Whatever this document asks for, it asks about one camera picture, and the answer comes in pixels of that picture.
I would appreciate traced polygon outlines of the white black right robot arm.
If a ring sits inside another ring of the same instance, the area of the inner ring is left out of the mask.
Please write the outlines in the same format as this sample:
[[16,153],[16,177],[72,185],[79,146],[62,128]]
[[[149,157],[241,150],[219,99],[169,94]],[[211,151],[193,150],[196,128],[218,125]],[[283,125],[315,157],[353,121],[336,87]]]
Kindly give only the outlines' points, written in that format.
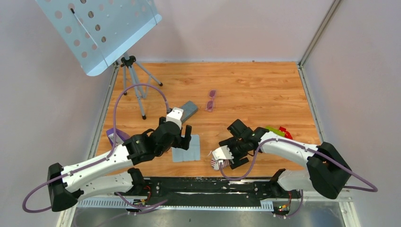
[[227,129],[232,136],[220,141],[219,147],[212,151],[215,170],[223,169],[226,162],[232,169],[246,164],[250,151],[280,156],[304,168],[279,169],[267,184],[269,195],[280,198],[292,191],[307,190],[336,199],[350,178],[349,165],[328,142],[321,145],[298,142],[266,128],[253,130],[239,119]]

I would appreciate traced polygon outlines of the flag print glasses case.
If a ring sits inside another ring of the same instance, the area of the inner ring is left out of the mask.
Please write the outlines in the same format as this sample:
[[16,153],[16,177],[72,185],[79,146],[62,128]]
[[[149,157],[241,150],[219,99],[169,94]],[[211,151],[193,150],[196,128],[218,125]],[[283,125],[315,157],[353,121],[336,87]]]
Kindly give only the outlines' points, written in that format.
[[221,160],[219,159],[219,160],[216,160],[215,158],[212,158],[210,160],[210,165],[213,168],[213,170],[219,171],[221,167],[222,168],[226,168],[226,167],[230,166],[231,165],[231,160],[230,159],[221,159]]

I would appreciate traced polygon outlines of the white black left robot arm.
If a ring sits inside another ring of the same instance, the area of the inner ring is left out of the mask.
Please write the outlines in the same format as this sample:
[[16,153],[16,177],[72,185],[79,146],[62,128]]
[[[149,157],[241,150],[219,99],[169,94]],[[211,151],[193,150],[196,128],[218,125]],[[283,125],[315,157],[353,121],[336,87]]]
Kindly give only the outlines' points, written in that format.
[[51,210],[67,210],[79,201],[109,192],[144,192],[145,181],[135,165],[162,156],[170,148],[187,150],[192,127],[182,128],[174,122],[163,122],[125,140],[114,150],[70,166],[54,163],[48,168],[48,192]]

